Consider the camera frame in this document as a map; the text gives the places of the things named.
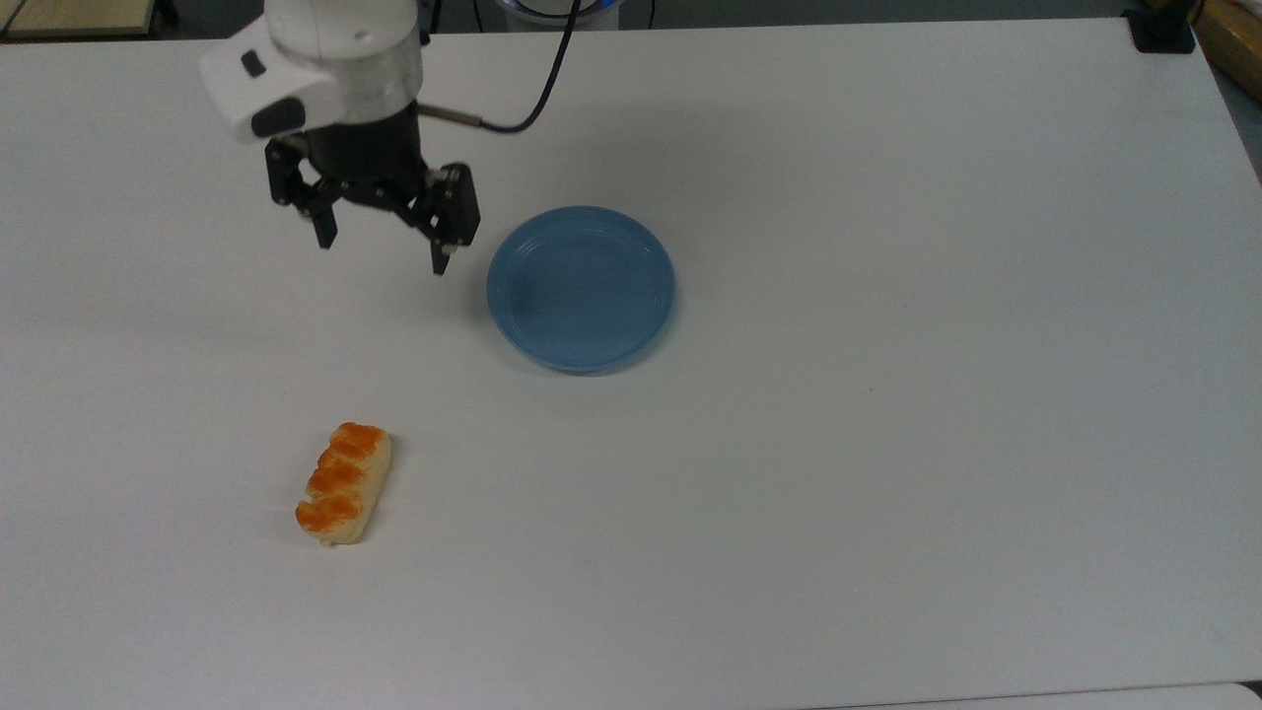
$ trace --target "wooden surface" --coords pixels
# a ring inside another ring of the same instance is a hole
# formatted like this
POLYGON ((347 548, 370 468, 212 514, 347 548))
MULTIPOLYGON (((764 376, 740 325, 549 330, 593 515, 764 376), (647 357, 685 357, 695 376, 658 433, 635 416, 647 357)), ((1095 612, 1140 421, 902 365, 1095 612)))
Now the wooden surface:
POLYGON ((153 19, 153 5, 154 0, 27 0, 5 37, 145 34, 153 19))
MULTIPOLYGON (((438 35, 512 120, 555 35, 438 35)), ((211 43, 0 47, 0 707, 787 710, 1262 668, 1262 192, 1119 19, 578 33, 447 275, 321 251, 211 43), (524 219, 651 228, 675 319, 575 378, 496 330, 524 219), (398 449, 361 545, 294 507, 398 449)))
POLYGON ((9 20, 20 5, 21 0, 0 0, 0 29, 9 24, 9 20))
POLYGON ((1210 62, 1262 101, 1262 19, 1229 0, 1208 0, 1196 37, 1210 62))

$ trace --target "blue plate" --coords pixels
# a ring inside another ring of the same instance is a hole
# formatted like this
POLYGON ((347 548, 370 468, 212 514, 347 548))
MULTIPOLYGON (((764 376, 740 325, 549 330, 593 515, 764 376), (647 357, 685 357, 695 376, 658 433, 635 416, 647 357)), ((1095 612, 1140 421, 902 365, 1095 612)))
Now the blue plate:
POLYGON ((486 298, 500 332, 567 373, 623 366, 661 334, 675 271, 661 242, 603 207, 562 207, 514 230, 491 260, 486 298))

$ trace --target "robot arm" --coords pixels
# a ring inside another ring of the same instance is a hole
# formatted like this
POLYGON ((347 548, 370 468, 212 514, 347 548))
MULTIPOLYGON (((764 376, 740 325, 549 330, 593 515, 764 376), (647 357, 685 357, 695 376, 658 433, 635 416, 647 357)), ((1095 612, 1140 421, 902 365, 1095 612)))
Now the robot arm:
POLYGON ((215 106, 242 143, 266 140, 271 198, 337 236, 333 203, 394 212, 430 241, 435 274, 480 214, 468 165, 420 155, 415 0, 266 0, 264 14, 201 61, 215 106), (319 174, 304 182, 299 164, 319 174))

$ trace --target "black cable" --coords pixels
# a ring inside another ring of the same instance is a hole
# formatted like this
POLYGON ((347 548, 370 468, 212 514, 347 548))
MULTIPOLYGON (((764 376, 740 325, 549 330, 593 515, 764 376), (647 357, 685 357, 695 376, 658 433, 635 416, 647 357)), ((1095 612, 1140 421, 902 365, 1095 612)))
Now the black cable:
POLYGON ((438 34, 438 15, 443 14, 443 0, 434 0, 434 11, 429 15, 429 34, 438 34))
POLYGON ((482 124, 478 127, 485 127, 486 130, 490 130, 492 132, 512 134, 512 132, 521 132, 528 127, 530 127, 531 125, 534 125, 535 119, 539 117, 539 113, 544 112, 544 106, 548 105, 548 97, 551 96, 553 84, 557 83, 557 74, 560 73, 560 63, 562 61, 565 59, 565 48, 569 47, 569 38, 572 34, 574 34, 574 24, 578 23, 578 9, 579 5, 582 4, 583 0, 574 0, 574 3, 569 6, 569 16, 565 19, 565 33, 562 34, 560 37, 560 47, 557 48, 557 58, 553 59, 551 73, 548 74, 548 82, 544 83, 544 92, 539 95, 539 102, 535 103, 534 110, 530 111, 530 115, 526 116, 526 120, 512 126, 504 126, 498 124, 492 124, 490 121, 482 121, 482 124))

